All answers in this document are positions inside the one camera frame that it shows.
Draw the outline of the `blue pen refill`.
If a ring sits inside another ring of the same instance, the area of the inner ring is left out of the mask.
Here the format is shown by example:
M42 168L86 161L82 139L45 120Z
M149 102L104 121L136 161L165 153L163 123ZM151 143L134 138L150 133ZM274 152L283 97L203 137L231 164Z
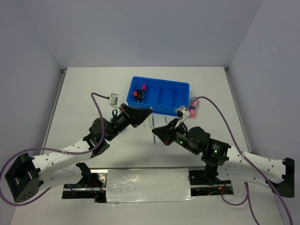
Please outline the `blue pen refill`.
M152 127L152 130L155 129L155 122L154 122L154 112L153 112L153 108L152 106L150 106L150 109L152 110L152 113L151 113L151 127ZM155 134L152 132L152 136L153 136L153 143L154 145L156 145L156 136Z

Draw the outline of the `blue cap black highlighter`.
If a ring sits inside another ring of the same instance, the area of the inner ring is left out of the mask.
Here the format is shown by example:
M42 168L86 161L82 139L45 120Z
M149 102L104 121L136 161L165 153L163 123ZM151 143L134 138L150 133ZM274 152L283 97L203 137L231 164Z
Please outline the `blue cap black highlighter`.
M141 102L143 100L141 90L137 90L138 101Z

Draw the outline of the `orange cap black highlighter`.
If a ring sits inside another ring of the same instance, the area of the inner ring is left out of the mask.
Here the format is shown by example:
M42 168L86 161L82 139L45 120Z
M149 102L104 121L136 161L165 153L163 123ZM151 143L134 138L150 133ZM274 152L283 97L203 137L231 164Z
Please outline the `orange cap black highlighter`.
M133 96L134 96L135 101L139 103L140 102L140 98L139 98L139 94L138 94L137 91L133 92Z

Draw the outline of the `pink cap black highlighter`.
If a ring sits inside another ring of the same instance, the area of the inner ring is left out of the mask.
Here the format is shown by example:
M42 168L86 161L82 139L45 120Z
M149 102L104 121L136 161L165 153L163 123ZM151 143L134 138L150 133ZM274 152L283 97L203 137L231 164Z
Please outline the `pink cap black highlighter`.
M142 87L141 87L141 95L140 95L140 100L141 101L144 100L145 92L146 92L146 85L142 85Z

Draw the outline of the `yellow pen refill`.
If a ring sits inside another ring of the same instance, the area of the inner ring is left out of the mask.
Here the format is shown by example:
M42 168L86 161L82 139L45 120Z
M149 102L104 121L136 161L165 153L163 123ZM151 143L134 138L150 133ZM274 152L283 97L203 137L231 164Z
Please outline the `yellow pen refill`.
M148 124L149 124L150 130L152 130L153 128L152 128L152 122L151 122L150 117L148 117L147 120L148 120Z

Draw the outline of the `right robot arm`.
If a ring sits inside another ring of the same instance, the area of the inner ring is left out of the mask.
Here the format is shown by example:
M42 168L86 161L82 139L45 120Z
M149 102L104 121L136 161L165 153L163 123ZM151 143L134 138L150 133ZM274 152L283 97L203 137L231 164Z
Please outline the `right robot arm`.
M235 180L268 186L281 197L293 198L294 160L261 157L249 152L239 152L228 143L212 139L201 127L187 129L184 123L173 119L157 127L152 133L166 146L176 143L194 155L201 155L205 163L204 179L209 183Z

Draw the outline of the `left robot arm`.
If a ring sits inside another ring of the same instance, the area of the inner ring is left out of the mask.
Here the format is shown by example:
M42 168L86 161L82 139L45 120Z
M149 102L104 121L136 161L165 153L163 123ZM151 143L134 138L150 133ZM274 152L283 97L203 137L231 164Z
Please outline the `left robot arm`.
M121 104L111 120L97 118L82 140L59 152L38 156L19 155L5 174L5 180L16 204L24 205L39 191L63 184L102 187L85 161L103 154L112 141L129 125L136 128L153 112L150 108L132 108Z

